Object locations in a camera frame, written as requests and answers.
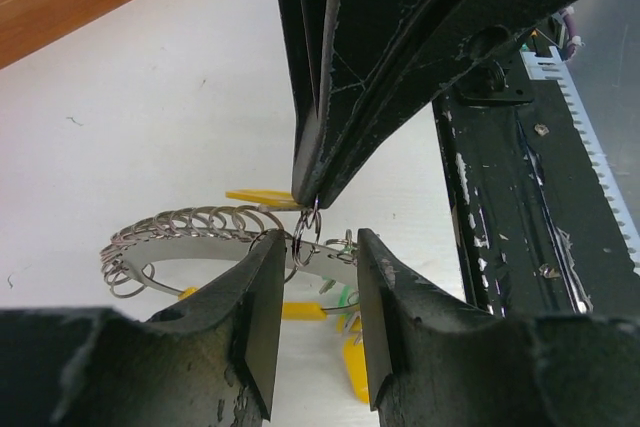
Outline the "key with yellow tag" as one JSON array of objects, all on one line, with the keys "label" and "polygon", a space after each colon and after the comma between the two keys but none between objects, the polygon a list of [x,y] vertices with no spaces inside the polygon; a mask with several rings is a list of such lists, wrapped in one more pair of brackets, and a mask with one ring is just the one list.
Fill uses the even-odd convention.
[{"label": "key with yellow tag", "polygon": [[254,203],[263,210],[300,210],[298,204],[289,192],[266,189],[236,189],[225,192],[228,199],[247,203]]}]

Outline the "metal keyring with keys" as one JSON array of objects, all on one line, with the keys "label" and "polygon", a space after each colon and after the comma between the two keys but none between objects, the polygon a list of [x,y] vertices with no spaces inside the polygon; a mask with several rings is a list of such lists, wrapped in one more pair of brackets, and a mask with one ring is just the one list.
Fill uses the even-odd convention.
[{"label": "metal keyring with keys", "polygon": [[[111,236],[100,252],[101,275],[117,298],[134,297],[154,289],[182,300],[195,293],[193,287],[173,287],[156,278],[161,261],[239,261],[266,235],[285,229],[275,212],[267,207],[205,206],[169,210],[142,219]],[[284,304],[282,317],[288,321],[337,319],[337,330],[345,335],[342,358],[356,398],[368,402],[359,293],[356,280],[358,246],[350,231],[324,243],[308,242],[297,233],[286,234],[285,244],[297,252],[285,257],[285,277],[306,273],[322,279],[321,294],[339,286],[337,305],[318,302]]]}]

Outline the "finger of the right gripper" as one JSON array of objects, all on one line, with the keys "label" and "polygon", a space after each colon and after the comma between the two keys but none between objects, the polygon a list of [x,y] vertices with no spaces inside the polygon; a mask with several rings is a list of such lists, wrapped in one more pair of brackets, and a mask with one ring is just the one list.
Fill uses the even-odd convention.
[{"label": "finger of the right gripper", "polygon": [[338,179],[350,113],[336,82],[350,75],[334,46],[341,0],[278,0],[295,109],[291,191],[301,205],[331,206],[346,183]]},{"label": "finger of the right gripper", "polygon": [[576,0],[341,0],[334,46],[350,116],[346,185],[425,104],[535,24]]}]

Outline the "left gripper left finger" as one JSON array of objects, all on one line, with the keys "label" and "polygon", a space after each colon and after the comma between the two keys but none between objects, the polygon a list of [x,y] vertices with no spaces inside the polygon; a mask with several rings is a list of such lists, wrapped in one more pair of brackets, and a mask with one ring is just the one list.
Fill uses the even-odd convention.
[{"label": "left gripper left finger", "polygon": [[230,270],[149,319],[180,333],[230,320],[227,366],[250,389],[263,419],[272,415],[285,257],[284,232],[271,230]]}]

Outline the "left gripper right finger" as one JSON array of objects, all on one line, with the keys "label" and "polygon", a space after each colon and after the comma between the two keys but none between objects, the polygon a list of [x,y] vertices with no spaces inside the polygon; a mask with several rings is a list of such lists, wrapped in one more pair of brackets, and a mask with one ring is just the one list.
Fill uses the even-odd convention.
[{"label": "left gripper right finger", "polygon": [[502,412],[497,318],[406,266],[370,229],[357,235],[370,405],[377,412]]}]

